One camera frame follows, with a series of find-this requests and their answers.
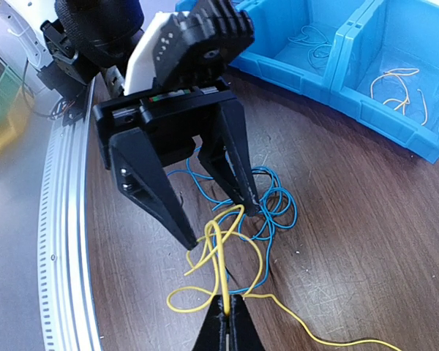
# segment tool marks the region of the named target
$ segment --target blurry yellow object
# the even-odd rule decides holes
[[[34,105],[33,98],[29,94],[26,95],[26,98],[32,107]],[[13,100],[7,117],[0,123],[0,151],[13,143],[24,133],[30,114],[31,112],[29,108],[26,107],[23,94],[20,90]]]

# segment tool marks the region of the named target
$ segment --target black cable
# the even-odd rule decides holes
[[[31,104],[29,104],[28,98],[26,97],[26,91],[25,91],[25,86],[24,86],[25,80],[26,80],[26,73],[28,72],[28,65],[29,65],[29,60],[26,59],[26,63],[24,65],[23,79],[22,79],[22,83],[21,83],[21,93],[23,94],[23,99],[24,99],[24,103],[26,104],[26,107],[33,114],[35,114],[39,117],[50,118],[50,119],[58,119],[58,118],[62,117],[67,112],[67,110],[71,107],[71,105],[73,105],[74,102],[69,102],[65,107],[62,108],[61,112],[57,113],[57,110],[59,109],[61,104],[64,102],[64,98],[60,99],[53,107],[50,115],[37,112],[34,108],[31,107]]]

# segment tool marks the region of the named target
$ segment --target black 3d printed part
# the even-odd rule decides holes
[[[185,16],[172,14],[153,50],[157,84],[176,90],[216,80],[254,42],[245,11],[229,0],[199,0]]]

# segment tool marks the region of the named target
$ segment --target white robot part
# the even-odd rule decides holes
[[[30,65],[41,69],[52,62],[52,56],[37,39],[30,25],[4,1],[0,1],[0,18],[8,25],[8,32],[20,41]]]
[[[125,95],[151,89],[156,77],[153,62],[153,49],[160,38],[161,28],[168,22],[172,12],[158,12],[141,37],[137,47],[130,56],[125,76]]]
[[[37,41],[45,46],[41,26],[46,21],[57,20],[55,0],[0,0],[0,2],[7,2],[29,24]]]

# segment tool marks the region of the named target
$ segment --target robotic arm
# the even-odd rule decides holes
[[[248,215],[258,211],[244,109],[221,79],[253,43],[245,12],[200,0],[190,13],[158,13],[145,34],[138,0],[0,0],[0,16],[38,77],[73,108],[105,75],[113,99],[94,108],[105,166],[185,248],[197,241],[163,167],[190,157],[195,136],[206,171]]]

